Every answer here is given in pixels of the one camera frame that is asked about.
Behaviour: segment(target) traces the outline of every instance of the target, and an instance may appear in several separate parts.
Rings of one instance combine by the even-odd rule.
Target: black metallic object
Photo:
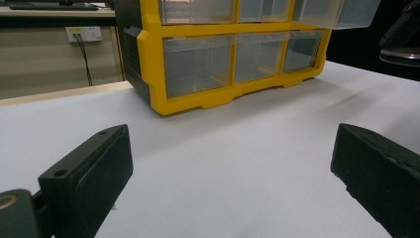
[[[380,59],[386,62],[420,67],[420,48],[406,48],[406,44],[420,30],[420,0],[404,7],[402,16],[383,35]]]
[[[420,237],[419,155],[373,131],[341,124],[331,171],[392,237]]]
[[[94,237],[132,174],[127,125],[103,130],[44,172],[34,196],[0,193],[0,237]]]

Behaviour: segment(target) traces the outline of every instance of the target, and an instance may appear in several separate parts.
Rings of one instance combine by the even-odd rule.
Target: wall socket
[[[74,34],[79,34],[82,42],[100,42],[102,34],[100,27],[66,27],[68,41],[76,43],[77,38]]]

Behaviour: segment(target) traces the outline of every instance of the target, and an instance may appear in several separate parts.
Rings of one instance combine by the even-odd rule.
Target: white table
[[[37,191],[84,140],[128,124],[134,175],[97,237],[389,237],[330,172],[336,132],[350,123],[420,153],[419,108],[419,82],[332,62],[300,85],[170,117],[133,88],[4,106],[0,190]]]

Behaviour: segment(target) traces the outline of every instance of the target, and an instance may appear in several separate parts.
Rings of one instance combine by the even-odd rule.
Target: black cable
[[[90,75],[90,70],[89,70],[89,65],[87,63],[87,55],[86,55],[86,49],[84,48],[84,44],[83,44],[83,40],[81,39],[80,34],[73,34],[76,39],[77,39],[77,43],[81,49],[81,53],[83,54],[84,57],[84,61],[86,63],[86,75],[87,75],[87,81],[89,82],[89,86],[92,86],[92,77]]]

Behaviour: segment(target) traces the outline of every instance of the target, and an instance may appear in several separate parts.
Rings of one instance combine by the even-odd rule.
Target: clear plastic bin
[[[292,31],[287,43],[283,72],[313,67],[321,38],[325,31]]]
[[[158,0],[163,25],[232,23],[234,0]]]
[[[289,0],[241,0],[240,22],[284,22]]]
[[[235,82],[277,74],[281,46],[287,36],[287,33],[238,35]]]
[[[293,21],[329,29],[368,27],[380,0],[296,0]]]
[[[227,85],[232,41],[232,35],[163,40],[167,98]]]

